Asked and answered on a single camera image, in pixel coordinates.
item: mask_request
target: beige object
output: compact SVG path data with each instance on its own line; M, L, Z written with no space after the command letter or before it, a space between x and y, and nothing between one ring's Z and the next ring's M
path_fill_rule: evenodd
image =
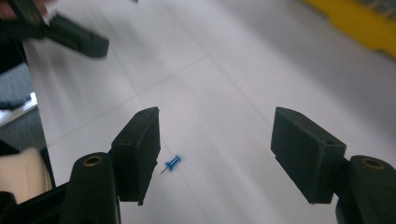
M49 172L35 147L0 157L0 191L14 194L23 203L51 189Z

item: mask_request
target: screw hole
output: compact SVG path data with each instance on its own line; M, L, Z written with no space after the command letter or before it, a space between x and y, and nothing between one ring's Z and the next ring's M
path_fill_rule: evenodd
M95 166L95 165L101 163L102 160L103 160L103 158L100 157L100 156L91 156L91 157L87 158L87 159L83 162L83 164L84 164L85 166Z
M363 163L364 163L366 166L368 166L368 167L370 167L370 168L373 168L373 169L376 169L376 170L383 170L383 169L385 169L384 164L382 164L380 161L373 160L373 159L370 159L370 158L364 158L364 159L363 159Z

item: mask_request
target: floor tile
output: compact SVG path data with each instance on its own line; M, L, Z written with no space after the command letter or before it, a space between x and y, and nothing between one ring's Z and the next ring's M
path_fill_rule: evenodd
M90 1L110 48L137 92L204 56L161 1Z
M269 120L279 105L300 110L345 141L348 155L396 162L394 61L297 1L163 3Z
M272 124L209 60L140 97L162 110L163 141L181 157L174 173L185 176L210 223L334 221L329 208L305 203L270 151Z
M66 11L60 13L100 33L88 8ZM25 50L49 146L136 95L112 51L91 59L50 40L31 40Z
M73 164L79 158L94 152L108 152L117 134L141 109L144 108L135 98L54 144L49 155L56 184L69 180ZM183 176L178 173L160 176L168 151L162 146L144 205L120 203L122 223L206 223Z

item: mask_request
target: thumbtack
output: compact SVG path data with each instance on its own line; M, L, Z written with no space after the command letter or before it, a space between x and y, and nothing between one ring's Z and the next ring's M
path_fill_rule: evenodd
M169 170L173 170L173 167L176 165L176 163L178 163L180 161L180 157L178 155L175 156L174 159L172 159L171 161L168 161L165 163L166 168L160 173L160 175L165 172L165 170L169 169Z

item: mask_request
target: yellow barrier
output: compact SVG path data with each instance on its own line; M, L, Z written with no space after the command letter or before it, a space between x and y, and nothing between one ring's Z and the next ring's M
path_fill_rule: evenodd
M368 49L382 50L396 59L396 19L390 10L380 13L375 4L358 0L304 0L323 12L332 25L361 42Z

